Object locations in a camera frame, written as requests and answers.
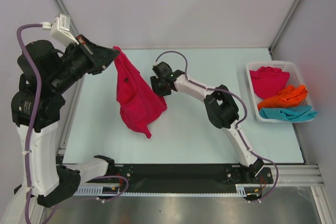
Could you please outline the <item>magenta red t shirt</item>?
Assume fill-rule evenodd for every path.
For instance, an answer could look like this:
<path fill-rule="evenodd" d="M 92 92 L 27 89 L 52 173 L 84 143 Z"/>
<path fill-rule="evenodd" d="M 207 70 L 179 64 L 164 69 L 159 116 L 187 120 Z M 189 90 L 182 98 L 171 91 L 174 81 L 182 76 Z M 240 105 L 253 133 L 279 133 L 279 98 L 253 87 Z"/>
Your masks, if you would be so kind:
<path fill-rule="evenodd" d="M 290 73 L 282 71 L 280 68 L 260 67 L 258 70 L 249 71 L 254 93 L 267 99 L 278 94 L 284 89 L 290 77 Z"/>
<path fill-rule="evenodd" d="M 153 92 L 121 48 L 114 46 L 113 49 L 119 53 L 113 62 L 117 70 L 116 100 L 121 119 L 132 131 L 151 138 L 148 125 L 167 110 L 165 99 Z"/>

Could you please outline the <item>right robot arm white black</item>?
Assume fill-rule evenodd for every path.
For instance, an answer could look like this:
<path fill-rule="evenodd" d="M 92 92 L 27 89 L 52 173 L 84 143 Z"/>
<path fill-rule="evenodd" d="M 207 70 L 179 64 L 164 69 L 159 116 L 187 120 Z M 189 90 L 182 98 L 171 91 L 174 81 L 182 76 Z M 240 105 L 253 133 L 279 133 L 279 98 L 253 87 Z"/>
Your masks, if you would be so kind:
<path fill-rule="evenodd" d="M 252 153 L 248 141 L 244 139 L 239 125 L 239 108 L 228 88 L 224 85 L 210 87 L 198 83 L 181 70 L 173 71 L 165 62 L 155 63 L 152 70 L 155 76 L 150 81 L 154 93 L 164 97 L 172 91 L 181 92 L 201 101 L 211 124 L 224 132 L 237 152 L 239 164 L 243 168 L 243 179 L 249 183 L 259 179 L 264 162 Z"/>

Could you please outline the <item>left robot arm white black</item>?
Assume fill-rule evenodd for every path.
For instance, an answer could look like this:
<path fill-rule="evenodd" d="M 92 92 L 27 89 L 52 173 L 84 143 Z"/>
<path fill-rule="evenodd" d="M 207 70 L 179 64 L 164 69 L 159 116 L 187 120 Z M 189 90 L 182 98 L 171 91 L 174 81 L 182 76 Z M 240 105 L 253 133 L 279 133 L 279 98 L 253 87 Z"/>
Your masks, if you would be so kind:
<path fill-rule="evenodd" d="M 102 155 L 86 163 L 57 164 L 56 131 L 65 91 L 85 74 L 102 73 L 119 51 L 96 45 L 83 35 L 65 51 L 56 49 L 47 40 L 31 42 L 26 49 L 32 62 L 24 55 L 18 57 L 23 73 L 11 102 L 12 118 L 22 140 L 29 124 L 34 125 L 29 147 L 31 194 L 41 206 L 52 207 L 70 198 L 82 183 L 97 177 L 105 182 L 115 178 L 114 160 Z"/>

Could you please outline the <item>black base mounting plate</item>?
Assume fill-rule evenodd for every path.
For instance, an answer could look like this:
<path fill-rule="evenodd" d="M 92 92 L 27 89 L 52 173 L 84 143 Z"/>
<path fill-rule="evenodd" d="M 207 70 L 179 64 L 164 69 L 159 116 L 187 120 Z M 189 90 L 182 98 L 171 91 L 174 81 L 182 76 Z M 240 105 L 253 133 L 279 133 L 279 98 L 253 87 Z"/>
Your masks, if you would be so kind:
<path fill-rule="evenodd" d="M 238 164 L 123 164 L 115 175 L 127 179 L 128 193 L 172 194 L 233 193 L 238 184 L 257 188 L 275 178 L 269 167 L 255 176 Z"/>

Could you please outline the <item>orange t shirt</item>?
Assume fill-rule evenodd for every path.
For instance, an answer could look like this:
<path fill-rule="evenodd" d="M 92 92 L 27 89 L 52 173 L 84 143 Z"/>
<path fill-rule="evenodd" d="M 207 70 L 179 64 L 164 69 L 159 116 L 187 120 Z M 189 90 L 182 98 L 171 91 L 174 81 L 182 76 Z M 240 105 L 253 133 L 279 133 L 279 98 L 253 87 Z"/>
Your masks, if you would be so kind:
<path fill-rule="evenodd" d="M 307 97 L 308 90 L 305 85 L 295 87 L 288 85 L 280 90 L 277 95 L 269 97 L 258 103 L 257 108 L 260 111 L 263 108 L 291 108 L 297 107 Z"/>

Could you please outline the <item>teal t shirt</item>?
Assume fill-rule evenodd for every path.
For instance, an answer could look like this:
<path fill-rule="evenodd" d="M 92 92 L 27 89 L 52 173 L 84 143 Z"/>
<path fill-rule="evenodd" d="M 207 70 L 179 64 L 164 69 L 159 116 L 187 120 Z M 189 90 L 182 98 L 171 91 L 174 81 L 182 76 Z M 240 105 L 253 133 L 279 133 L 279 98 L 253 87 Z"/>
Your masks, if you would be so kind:
<path fill-rule="evenodd" d="M 311 121 L 317 116 L 317 111 L 312 109 L 312 106 L 297 106 L 290 108 L 262 108 L 259 115 L 263 119 L 279 120 L 283 122 L 306 122 Z"/>

